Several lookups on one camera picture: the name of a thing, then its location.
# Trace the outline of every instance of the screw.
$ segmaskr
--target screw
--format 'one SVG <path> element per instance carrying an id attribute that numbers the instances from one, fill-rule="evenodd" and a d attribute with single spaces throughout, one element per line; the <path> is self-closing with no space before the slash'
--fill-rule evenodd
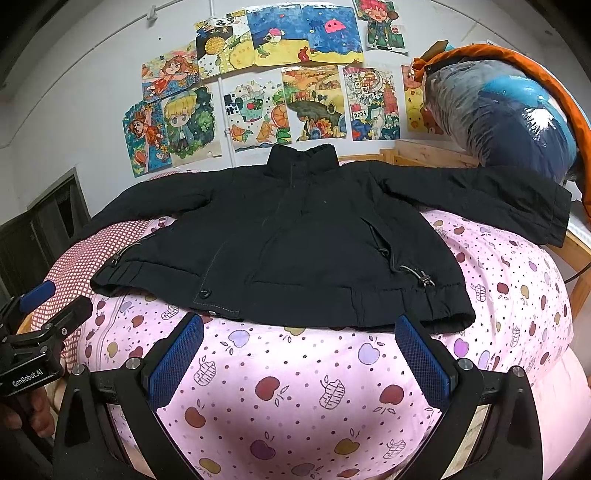
<path id="1" fill-rule="evenodd" d="M 142 364 L 142 361 L 139 358 L 137 358 L 136 356 L 133 356 L 125 362 L 125 368 L 128 368 L 130 370 L 135 370 L 141 364 Z"/>
<path id="2" fill-rule="evenodd" d="M 82 364 L 74 365 L 74 368 L 72 369 L 72 375 L 80 375 L 84 371 L 84 368 L 85 367 Z"/>
<path id="3" fill-rule="evenodd" d="M 474 366 L 474 364 L 472 363 L 472 360 L 468 359 L 468 358 L 460 358 L 457 361 L 457 366 L 459 366 L 462 370 L 472 370 L 472 367 Z"/>
<path id="4" fill-rule="evenodd" d="M 525 371 L 519 365 L 514 366 L 511 369 L 511 371 L 513 372 L 513 374 L 516 377 L 519 377 L 519 378 L 521 378 L 521 377 L 523 377 L 525 375 Z"/>

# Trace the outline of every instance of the drawing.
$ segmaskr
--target drawing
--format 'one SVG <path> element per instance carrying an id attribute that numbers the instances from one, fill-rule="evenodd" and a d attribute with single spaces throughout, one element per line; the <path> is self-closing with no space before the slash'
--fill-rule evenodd
<path id="1" fill-rule="evenodd" d="M 195 24 L 199 72 L 202 78 L 254 65 L 255 49 L 246 11 Z"/>
<path id="2" fill-rule="evenodd" d="M 185 90 L 162 100 L 161 105 L 174 166 L 222 154 L 207 87 Z"/>
<path id="3" fill-rule="evenodd" d="M 308 28 L 301 5 L 251 8 L 246 12 L 259 67 L 309 60 Z"/>
<path id="4" fill-rule="evenodd" d="M 159 103 L 136 103 L 123 117 L 123 130 L 135 177 L 171 165 Z"/>
<path id="5" fill-rule="evenodd" d="M 186 90 L 200 80 L 195 42 L 169 51 L 142 65 L 142 91 L 146 102 Z"/>
<path id="6" fill-rule="evenodd" d="M 380 50 L 406 53 L 404 27 L 394 23 L 399 15 L 392 2 L 355 0 L 357 16 L 368 22 L 367 45 Z"/>
<path id="7" fill-rule="evenodd" d="M 398 103 L 392 72 L 345 67 L 353 141 L 400 138 Z"/>
<path id="8" fill-rule="evenodd" d="M 297 141 L 346 136 L 345 100 L 336 65 L 289 67 L 281 73 L 287 106 L 303 122 Z"/>
<path id="9" fill-rule="evenodd" d="M 437 125 L 433 114 L 425 106 L 425 90 L 420 82 L 415 81 L 414 71 L 411 67 L 402 65 L 402 81 L 404 83 L 408 130 L 443 135 L 443 130 Z"/>
<path id="10" fill-rule="evenodd" d="M 291 142 L 283 84 L 277 72 L 245 83 L 224 79 L 223 85 L 235 151 Z"/>
<path id="11" fill-rule="evenodd" d="M 363 61 L 357 19 L 352 8 L 305 5 L 302 13 L 308 28 L 310 60 L 324 63 Z"/>

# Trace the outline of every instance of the bed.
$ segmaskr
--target bed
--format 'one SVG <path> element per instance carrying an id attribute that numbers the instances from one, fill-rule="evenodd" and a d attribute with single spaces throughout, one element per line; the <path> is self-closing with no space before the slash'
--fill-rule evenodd
<path id="1" fill-rule="evenodd" d="M 526 369 L 537 396 L 548 478 L 588 423 L 591 403 L 569 350 L 572 318 L 560 272 L 545 250 L 518 235 L 447 212 L 422 213 L 460 264 L 477 315 L 465 331 L 436 338 L 481 369 Z M 48 278 L 57 293 L 35 312 L 34 328 L 79 294 L 93 302 L 93 316 L 64 351 L 69 368 L 77 362 L 91 370 L 117 368 L 130 356 L 145 355 L 182 318 L 182 309 L 146 292 L 107 298 L 89 287 L 92 274 L 117 250 L 173 222 L 162 217 L 113 225 L 56 262 Z M 204 476 L 387 478 L 439 418 L 391 333 L 283 328 L 201 314 L 205 340 L 158 415 Z M 553 402 L 549 392 L 558 396 Z M 564 407 L 560 424 L 553 423 L 558 400 Z M 112 407 L 112 415 L 133 449 L 121 411 Z M 557 447 L 552 442 L 559 438 Z"/>

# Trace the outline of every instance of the jacket collar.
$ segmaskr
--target jacket collar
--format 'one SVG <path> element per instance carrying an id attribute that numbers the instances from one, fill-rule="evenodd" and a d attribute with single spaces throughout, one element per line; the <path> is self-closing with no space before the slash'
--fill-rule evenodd
<path id="1" fill-rule="evenodd" d="M 273 145 L 266 173 L 278 178 L 291 179 L 319 174 L 339 168 L 339 159 L 334 146 L 319 145 L 299 151 L 285 145 Z"/>

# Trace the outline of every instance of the blue gripper pad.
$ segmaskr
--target blue gripper pad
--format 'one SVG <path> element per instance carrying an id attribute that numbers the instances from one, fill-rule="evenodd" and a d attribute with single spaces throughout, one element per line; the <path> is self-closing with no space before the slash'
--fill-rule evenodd
<path id="1" fill-rule="evenodd" d="M 396 320 L 394 337 L 427 403 L 433 408 L 445 410 L 452 389 L 450 377 L 406 316 Z"/>
<path id="2" fill-rule="evenodd" d="M 203 342 L 203 335 L 203 321 L 195 314 L 154 368 L 148 382 L 148 403 L 153 411 L 172 400 Z"/>

